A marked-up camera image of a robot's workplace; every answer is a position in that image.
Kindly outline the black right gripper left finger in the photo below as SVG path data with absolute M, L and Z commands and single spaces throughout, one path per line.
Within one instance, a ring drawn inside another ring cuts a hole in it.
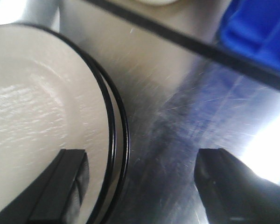
M 0 211 L 0 224 L 74 224 L 89 185 L 82 149 L 62 149 L 47 168 Z

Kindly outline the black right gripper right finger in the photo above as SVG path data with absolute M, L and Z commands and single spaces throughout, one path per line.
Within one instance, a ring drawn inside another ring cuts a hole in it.
M 194 180 L 210 224 L 280 224 L 280 186 L 223 148 L 200 148 Z

